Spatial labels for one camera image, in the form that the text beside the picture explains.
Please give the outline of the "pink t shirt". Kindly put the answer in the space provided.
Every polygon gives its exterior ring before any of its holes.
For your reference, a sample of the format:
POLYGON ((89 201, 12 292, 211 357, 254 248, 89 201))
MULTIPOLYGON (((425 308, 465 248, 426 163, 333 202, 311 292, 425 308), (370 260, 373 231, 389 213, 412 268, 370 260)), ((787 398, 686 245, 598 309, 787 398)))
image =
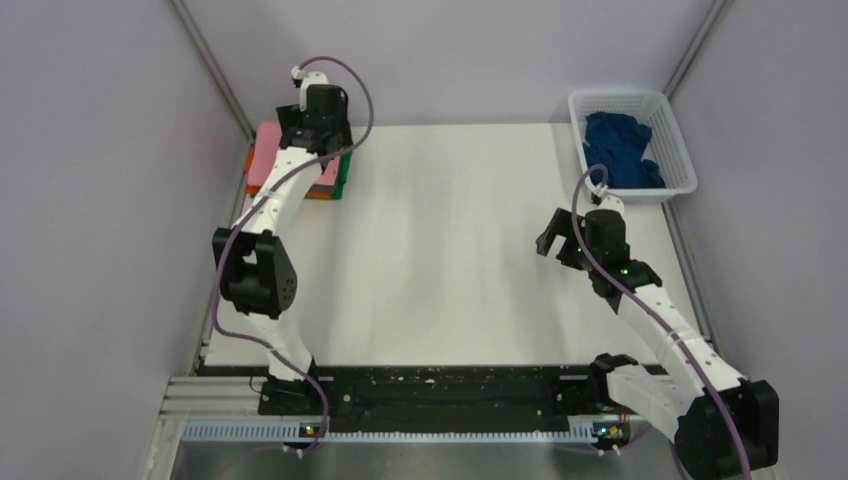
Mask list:
MULTIPOLYGON (((282 128, 277 120, 260 123, 245 164, 247 194, 257 194, 266 182, 274 165, 281 138, 282 128)), ((307 195, 315 198, 331 198, 343 184, 344 165, 344 159, 341 157, 331 160, 307 195)))

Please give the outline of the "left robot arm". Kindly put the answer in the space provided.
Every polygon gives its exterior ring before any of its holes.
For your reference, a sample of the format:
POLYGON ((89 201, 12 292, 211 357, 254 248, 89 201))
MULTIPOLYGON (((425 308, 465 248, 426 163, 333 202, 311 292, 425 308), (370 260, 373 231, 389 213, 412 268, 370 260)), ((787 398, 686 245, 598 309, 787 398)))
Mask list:
POLYGON ((281 136, 274 162, 249 210, 213 236, 215 263, 222 269, 223 300, 251 326, 266 351, 269 395, 282 394, 297 413, 319 404, 320 386, 309 379, 313 355, 284 313, 298 289, 295 267, 281 235, 324 174, 328 154, 352 143, 345 90, 326 80, 302 80, 300 101, 278 108, 281 136))

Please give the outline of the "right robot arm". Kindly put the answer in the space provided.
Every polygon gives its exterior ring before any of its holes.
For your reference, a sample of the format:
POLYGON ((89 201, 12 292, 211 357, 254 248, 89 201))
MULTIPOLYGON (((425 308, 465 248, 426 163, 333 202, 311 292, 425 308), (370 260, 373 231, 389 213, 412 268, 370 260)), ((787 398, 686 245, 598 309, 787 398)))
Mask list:
POLYGON ((777 391, 729 365, 670 299, 659 275, 630 255, 618 208, 583 215, 558 208, 535 241, 546 256, 586 272, 593 292, 627 324, 669 376, 664 383, 625 355, 600 354, 590 365, 586 397, 600 412, 619 405, 642 416, 671 443, 692 479, 728 479, 769 468, 779 458, 777 391))

